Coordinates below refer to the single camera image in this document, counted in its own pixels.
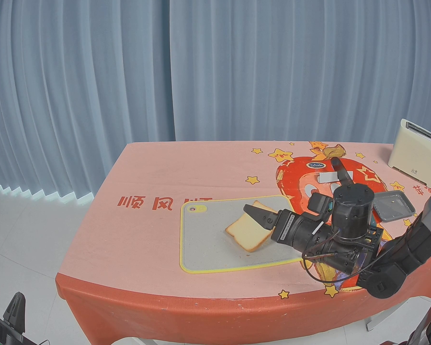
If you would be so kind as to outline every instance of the table leg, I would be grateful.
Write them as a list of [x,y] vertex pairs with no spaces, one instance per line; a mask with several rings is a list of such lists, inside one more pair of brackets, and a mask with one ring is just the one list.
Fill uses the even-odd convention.
[[391,314],[393,314],[399,307],[402,306],[406,302],[403,301],[402,303],[399,303],[398,305],[395,305],[394,307],[391,307],[390,309],[384,310],[383,312],[380,312],[372,317],[369,317],[366,319],[365,327],[368,331],[371,331],[375,328],[376,325],[382,323],[385,319],[387,319]]
[[157,343],[154,340],[140,339],[138,337],[133,337],[133,340],[140,345],[157,345]]

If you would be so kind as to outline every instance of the blue curtain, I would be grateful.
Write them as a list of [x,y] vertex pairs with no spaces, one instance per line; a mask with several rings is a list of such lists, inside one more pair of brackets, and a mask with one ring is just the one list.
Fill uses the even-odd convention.
[[0,0],[0,185],[96,192],[174,140],[169,0]]
[[431,0],[170,0],[176,139],[431,130]]
[[96,193],[129,142],[431,130],[431,0],[0,0],[0,185]]

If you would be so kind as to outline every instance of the gray tray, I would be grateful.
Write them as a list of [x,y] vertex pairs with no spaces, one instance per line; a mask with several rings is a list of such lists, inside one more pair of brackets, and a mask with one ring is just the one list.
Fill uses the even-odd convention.
[[[300,252],[290,246],[277,244],[270,238],[256,251],[249,253],[225,232],[225,228],[244,213],[244,205],[253,204],[255,200],[276,211],[291,208],[289,200],[282,195],[184,204],[181,214],[182,269],[188,273],[211,273],[248,270],[300,260]],[[198,206],[205,206],[207,210],[192,213],[192,209]]]
[[374,209],[383,222],[404,219],[415,213],[415,207],[400,190],[375,193]]

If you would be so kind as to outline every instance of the toast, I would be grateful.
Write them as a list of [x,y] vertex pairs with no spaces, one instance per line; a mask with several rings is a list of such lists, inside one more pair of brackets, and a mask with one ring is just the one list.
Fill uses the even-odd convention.
[[[277,213],[277,211],[265,206],[259,201],[252,204],[254,207],[263,208],[270,212]],[[273,233],[273,230],[267,230],[261,227],[251,216],[247,213],[238,218],[233,224],[225,229],[235,239],[244,250],[253,252],[257,250],[265,240]]]

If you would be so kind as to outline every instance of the orange tablecloth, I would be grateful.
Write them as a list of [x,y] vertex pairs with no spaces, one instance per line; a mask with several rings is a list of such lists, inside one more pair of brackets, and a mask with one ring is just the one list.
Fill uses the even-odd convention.
[[[69,248],[56,277],[58,293],[93,345],[124,337],[266,342],[337,328],[409,297],[431,297],[431,259],[388,299],[375,299],[350,280],[325,286],[298,261],[199,274],[181,267],[186,201],[283,195],[301,212],[310,185],[331,194],[333,186],[319,184],[317,175],[332,171],[333,155],[342,156],[356,182],[375,192],[400,189],[421,211],[431,190],[387,166],[391,149],[332,142],[129,144]],[[411,222],[381,224],[385,240],[404,233]],[[327,280],[341,277],[325,265],[310,270]]]

